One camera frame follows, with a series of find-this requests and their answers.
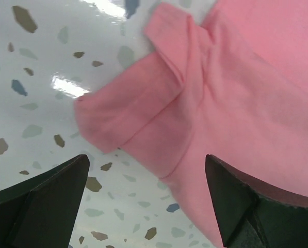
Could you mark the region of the pink t shirt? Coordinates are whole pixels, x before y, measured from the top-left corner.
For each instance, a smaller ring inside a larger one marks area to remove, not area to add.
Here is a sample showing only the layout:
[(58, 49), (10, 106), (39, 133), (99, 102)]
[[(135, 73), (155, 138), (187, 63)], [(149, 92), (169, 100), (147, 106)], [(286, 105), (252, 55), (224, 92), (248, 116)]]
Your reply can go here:
[(217, 1), (200, 25), (160, 3), (144, 32), (155, 50), (75, 101), (81, 135), (158, 177), (216, 247), (207, 155), (308, 197), (308, 1)]

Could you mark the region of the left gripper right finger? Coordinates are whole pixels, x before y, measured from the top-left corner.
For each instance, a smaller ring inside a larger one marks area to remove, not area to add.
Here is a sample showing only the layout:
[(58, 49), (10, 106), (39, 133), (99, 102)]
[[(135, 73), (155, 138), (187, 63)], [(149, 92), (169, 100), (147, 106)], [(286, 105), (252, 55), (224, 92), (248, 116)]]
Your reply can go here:
[(308, 197), (207, 155), (207, 184), (224, 247), (308, 248)]

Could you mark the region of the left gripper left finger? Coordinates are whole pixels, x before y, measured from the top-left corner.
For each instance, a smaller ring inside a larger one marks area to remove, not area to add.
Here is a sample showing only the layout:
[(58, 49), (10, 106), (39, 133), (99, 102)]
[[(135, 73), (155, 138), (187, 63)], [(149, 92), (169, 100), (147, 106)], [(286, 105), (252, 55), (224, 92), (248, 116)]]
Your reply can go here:
[(85, 154), (0, 191), (0, 247), (68, 247), (89, 172)]

